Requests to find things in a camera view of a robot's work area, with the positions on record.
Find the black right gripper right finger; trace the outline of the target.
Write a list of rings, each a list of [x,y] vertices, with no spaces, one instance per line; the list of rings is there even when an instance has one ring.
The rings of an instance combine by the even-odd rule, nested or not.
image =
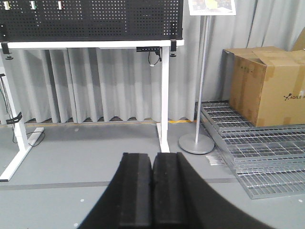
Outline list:
[[[159,153],[153,164],[156,229],[268,229],[200,177],[182,153]]]

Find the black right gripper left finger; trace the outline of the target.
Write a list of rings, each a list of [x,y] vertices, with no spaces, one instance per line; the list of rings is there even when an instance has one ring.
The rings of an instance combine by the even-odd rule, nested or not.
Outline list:
[[[81,229],[150,229],[152,167],[147,154],[124,153],[119,167]]]

